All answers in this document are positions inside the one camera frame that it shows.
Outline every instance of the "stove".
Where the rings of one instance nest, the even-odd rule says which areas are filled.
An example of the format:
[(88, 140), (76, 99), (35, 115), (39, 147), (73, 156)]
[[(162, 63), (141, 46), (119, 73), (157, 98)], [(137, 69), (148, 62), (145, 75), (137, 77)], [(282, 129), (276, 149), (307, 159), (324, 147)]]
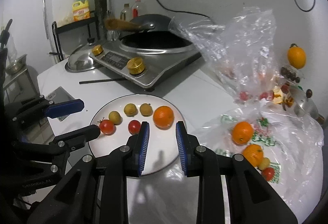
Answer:
[[(201, 57), (191, 43), (180, 44), (174, 48), (165, 46), (143, 48), (140, 45), (136, 47), (117, 40), (106, 42), (102, 48), (104, 50), (101, 54), (95, 56), (91, 53), (90, 57), (147, 91), (152, 91), (160, 82)], [(140, 74), (132, 75), (129, 73), (127, 63), (135, 57), (143, 59), (145, 70)]]

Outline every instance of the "plate rim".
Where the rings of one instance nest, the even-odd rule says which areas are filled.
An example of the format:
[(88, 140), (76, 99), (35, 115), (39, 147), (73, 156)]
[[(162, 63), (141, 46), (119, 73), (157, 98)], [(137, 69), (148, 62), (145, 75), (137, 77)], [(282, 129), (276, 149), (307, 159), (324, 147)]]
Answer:
[[(130, 94), (130, 95), (150, 95), (150, 94)], [(115, 100), (117, 100), (117, 99), (119, 99), (119, 98), (126, 97), (126, 96), (130, 96), (130, 95), (123, 95), (123, 96), (117, 97), (117, 98), (115, 98), (115, 99), (109, 101), (109, 102), (106, 103), (105, 105), (103, 105), (103, 106), (102, 106), (102, 107), (101, 107), (101, 108), (95, 113), (95, 115), (92, 117), (92, 119), (91, 119), (89, 125), (91, 125), (91, 123), (92, 123), (94, 117), (98, 114), (98, 112), (101, 111), (102, 108), (104, 108), (106, 105), (108, 105), (109, 103), (112, 103), (113, 101), (115, 101)], [(163, 99), (163, 100), (165, 100), (166, 102), (168, 102), (168, 103), (170, 103), (171, 105), (173, 105), (173, 106), (178, 110), (178, 112), (180, 113), (180, 115), (181, 115), (181, 117), (182, 117), (182, 119), (183, 119), (183, 123), (184, 123), (184, 125), (185, 125), (185, 127), (186, 127), (186, 130), (187, 130), (187, 123), (186, 123), (186, 120), (185, 120), (183, 114), (181, 113), (181, 111), (175, 106), (175, 104), (173, 104), (173, 103), (171, 103), (170, 101), (166, 100), (165, 98), (159, 97), (159, 96), (157, 96), (157, 95), (150, 95), (150, 96), (154, 96), (154, 97), (157, 97), (157, 98)], [(91, 150), (91, 147), (90, 147), (89, 142), (88, 142), (88, 147), (89, 147), (89, 150), (90, 150), (91, 154), (95, 157), (95, 155), (93, 154), (93, 152), (92, 152), (92, 150)], [(169, 165), (171, 165), (173, 162), (175, 162), (175, 161), (177, 160), (178, 157), (179, 157), (179, 154), (176, 156), (176, 158), (175, 158), (172, 162), (170, 162), (169, 164), (167, 164), (164, 168), (167, 168)], [(154, 171), (154, 172), (152, 172), (152, 173), (148, 173), (148, 174), (146, 174), (146, 175), (141, 175), (141, 177), (145, 177), (145, 176), (147, 176), (147, 175), (151, 175), (151, 174), (157, 173), (157, 172), (163, 170), (164, 168), (162, 168), (162, 169), (160, 169), (160, 170), (157, 170), (157, 171)]]

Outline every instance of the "red label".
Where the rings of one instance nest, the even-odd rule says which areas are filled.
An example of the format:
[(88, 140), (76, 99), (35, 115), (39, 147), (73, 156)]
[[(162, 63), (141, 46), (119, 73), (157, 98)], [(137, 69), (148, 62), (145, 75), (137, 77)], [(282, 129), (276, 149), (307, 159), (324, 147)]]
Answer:
[(137, 9), (133, 9), (133, 18), (138, 17), (138, 10)]

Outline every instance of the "metal rack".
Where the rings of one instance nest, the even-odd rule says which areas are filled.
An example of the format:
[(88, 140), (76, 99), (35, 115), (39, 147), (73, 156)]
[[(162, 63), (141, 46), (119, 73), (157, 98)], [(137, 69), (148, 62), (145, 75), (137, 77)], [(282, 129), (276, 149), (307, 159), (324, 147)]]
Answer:
[(61, 48), (61, 45), (60, 45), (59, 34), (68, 32), (70, 30), (73, 30), (73, 29), (76, 29), (76, 28), (79, 28), (79, 27), (87, 26), (88, 27), (89, 38), (90, 38), (91, 37), (91, 32), (90, 32), (90, 24), (91, 23), (95, 23), (97, 39), (100, 40), (98, 17), (96, 15), (95, 11), (91, 11), (91, 13), (93, 13), (94, 16), (89, 18), (89, 19), (72, 22), (72, 23), (63, 25), (61, 27), (57, 27), (57, 22), (54, 21), (51, 25), (51, 28), (52, 28), (52, 35), (54, 36), (54, 41), (55, 41), (55, 46), (56, 46), (56, 51), (57, 52), (49, 52), (49, 54), (50, 55), (57, 55), (59, 61), (63, 61), (64, 60), (64, 55), (63, 55), (62, 48)]

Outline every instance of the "plate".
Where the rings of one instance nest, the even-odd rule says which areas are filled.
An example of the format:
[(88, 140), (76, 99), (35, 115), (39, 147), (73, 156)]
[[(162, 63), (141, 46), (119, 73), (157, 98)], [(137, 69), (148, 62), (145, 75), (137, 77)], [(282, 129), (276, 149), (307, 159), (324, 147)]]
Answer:
[[(137, 115), (128, 117), (124, 113), (124, 107), (128, 103), (133, 103), (138, 109)], [(167, 130), (158, 129), (154, 122), (153, 116), (144, 117), (140, 113), (140, 106), (143, 103), (148, 103), (153, 108), (153, 111), (160, 106), (169, 106), (174, 113), (173, 125)], [(101, 133), (95, 140), (89, 142), (89, 147), (95, 157), (108, 155), (114, 149), (125, 145), (131, 134), (128, 131), (128, 124), (131, 120), (147, 121), (149, 123), (149, 143), (145, 161), (145, 168), (142, 175), (154, 173), (165, 168), (178, 157), (178, 145), (175, 137), (175, 123), (178, 121), (186, 122), (180, 111), (170, 102), (160, 97), (153, 95), (126, 95), (119, 97), (106, 105), (104, 105), (93, 117), (90, 124), (96, 124), (103, 118), (108, 119), (108, 114), (111, 111), (118, 111), (122, 117), (122, 123), (116, 125), (116, 131), (112, 135)]]

